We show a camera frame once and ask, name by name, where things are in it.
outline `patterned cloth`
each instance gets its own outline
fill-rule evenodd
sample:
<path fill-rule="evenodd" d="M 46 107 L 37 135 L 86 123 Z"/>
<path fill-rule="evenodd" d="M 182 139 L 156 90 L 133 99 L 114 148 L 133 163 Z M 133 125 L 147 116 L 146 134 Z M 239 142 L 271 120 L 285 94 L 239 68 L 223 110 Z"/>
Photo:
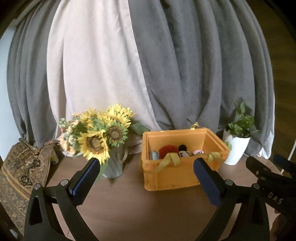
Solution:
<path fill-rule="evenodd" d="M 36 183 L 45 186 L 56 151 L 60 151 L 56 140 L 37 148 L 20 138 L 0 169 L 0 201 L 22 234 L 32 189 Z"/>

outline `sunflower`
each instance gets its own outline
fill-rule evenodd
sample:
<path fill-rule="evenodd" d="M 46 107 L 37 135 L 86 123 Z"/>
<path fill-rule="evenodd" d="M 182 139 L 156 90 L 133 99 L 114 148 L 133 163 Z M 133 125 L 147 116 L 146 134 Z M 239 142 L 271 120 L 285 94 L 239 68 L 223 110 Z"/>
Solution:
<path fill-rule="evenodd" d="M 133 114 L 133 111 L 130 110 L 130 108 L 122 107 L 122 105 L 116 104 L 111 107 L 109 107 L 109 110 L 114 109 L 117 114 L 120 114 L 121 116 L 126 116 L 128 119 L 131 119 L 135 114 Z"/>
<path fill-rule="evenodd" d="M 90 119 L 87 121 L 86 126 L 91 131 L 100 131 L 100 130 L 106 131 L 105 122 L 102 119 L 94 119 L 94 120 Z"/>
<path fill-rule="evenodd" d="M 120 113 L 116 112 L 114 108 L 110 108 L 108 111 L 104 112 L 102 118 L 107 125 L 112 121 L 117 121 L 124 125 L 125 128 L 128 128 L 131 124 L 131 120 L 127 116 L 120 115 Z"/>
<path fill-rule="evenodd" d="M 96 109 L 88 109 L 88 111 L 86 112 L 83 112 L 81 114 L 81 117 L 80 117 L 80 120 L 83 122 L 83 123 L 87 123 L 87 121 L 89 119 L 97 119 L 97 118 L 100 118 L 100 112 L 97 111 Z"/>
<path fill-rule="evenodd" d="M 109 125 L 106 125 L 107 142 L 111 146 L 119 147 L 120 144 L 124 144 L 124 140 L 127 139 L 127 128 L 119 122 L 112 121 Z"/>
<path fill-rule="evenodd" d="M 86 125 L 86 127 L 88 129 L 93 129 L 94 128 L 94 123 L 93 121 L 94 120 L 97 120 L 97 119 L 102 119 L 102 114 L 97 111 L 96 109 L 88 109 L 88 111 L 86 112 L 83 112 L 81 114 L 81 117 L 80 117 L 80 120 L 81 122 Z"/>
<path fill-rule="evenodd" d="M 104 137 L 104 133 L 105 130 L 80 133 L 81 136 L 78 138 L 80 150 L 87 160 L 94 157 L 99 160 L 100 164 L 105 164 L 105 161 L 110 158 L 107 138 Z"/>

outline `blue gripper pad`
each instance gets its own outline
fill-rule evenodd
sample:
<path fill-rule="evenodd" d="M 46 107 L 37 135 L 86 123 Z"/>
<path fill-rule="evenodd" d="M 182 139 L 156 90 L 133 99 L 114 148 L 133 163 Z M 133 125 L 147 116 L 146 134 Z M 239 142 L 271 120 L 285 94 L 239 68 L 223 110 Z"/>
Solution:
<path fill-rule="evenodd" d="M 74 205 L 82 205 L 100 172 L 100 162 L 92 158 L 85 167 L 70 180 L 69 193 Z"/>
<path fill-rule="evenodd" d="M 224 180 L 213 171 L 203 158 L 198 158 L 193 163 L 193 171 L 198 178 L 211 204 L 219 207 L 221 205 L 221 195 Z"/>

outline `brown table surface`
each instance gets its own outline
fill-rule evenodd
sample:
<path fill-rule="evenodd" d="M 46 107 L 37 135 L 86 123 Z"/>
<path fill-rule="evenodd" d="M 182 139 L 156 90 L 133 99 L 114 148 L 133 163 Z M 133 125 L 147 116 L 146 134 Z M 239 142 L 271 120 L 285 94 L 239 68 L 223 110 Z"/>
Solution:
<path fill-rule="evenodd" d="M 140 154 L 129 156 L 124 172 L 116 179 L 102 178 L 95 182 L 78 211 L 100 241 L 193 241 L 205 228 L 216 207 L 211 205 L 201 186 L 149 192 L 139 168 Z M 273 172 L 277 168 L 263 158 L 259 160 Z M 222 164 L 219 174 L 237 185 L 251 186 L 257 178 L 246 168 L 242 157 L 235 166 Z M 82 156 L 65 157 L 51 177 L 48 186 L 70 179 L 84 167 Z M 234 224 L 238 204 L 221 239 L 227 237 Z M 73 239 L 55 204 L 57 217 L 68 238 Z M 278 214 L 267 205 L 269 225 Z"/>

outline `yellow sunflower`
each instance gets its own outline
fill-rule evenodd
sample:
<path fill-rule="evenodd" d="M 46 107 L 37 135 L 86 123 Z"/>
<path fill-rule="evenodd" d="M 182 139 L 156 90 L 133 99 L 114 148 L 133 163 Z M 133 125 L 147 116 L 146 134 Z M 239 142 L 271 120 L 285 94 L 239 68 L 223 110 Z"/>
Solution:
<path fill-rule="evenodd" d="M 107 145 L 107 138 L 100 131 L 87 131 L 87 133 L 80 133 L 78 142 L 80 143 L 80 150 L 87 160 L 97 158 L 100 164 L 105 164 L 106 160 L 110 158 L 109 148 Z"/>
<path fill-rule="evenodd" d="M 125 128 L 124 125 L 112 121 L 110 124 L 106 125 L 106 129 L 106 137 L 109 145 L 119 147 L 120 144 L 124 144 L 128 133 L 128 129 Z"/>
<path fill-rule="evenodd" d="M 107 125 L 109 125 L 114 120 L 120 122 L 125 128 L 128 128 L 131 124 L 131 120 L 128 116 L 117 113 L 114 108 L 110 108 L 109 111 L 106 111 L 103 114 L 103 119 Z"/>
<path fill-rule="evenodd" d="M 83 112 L 81 114 L 80 120 L 83 123 L 87 123 L 87 121 L 89 120 L 89 118 L 100 118 L 100 112 L 97 111 L 96 109 L 88 109 L 88 111 Z"/>
<path fill-rule="evenodd" d="M 130 108 L 125 108 L 122 105 L 116 104 L 111 107 L 109 107 L 109 110 L 114 109 L 117 114 L 120 114 L 121 116 L 126 116 L 128 119 L 131 119 L 135 114 L 133 114 L 133 111 L 130 110 Z"/>

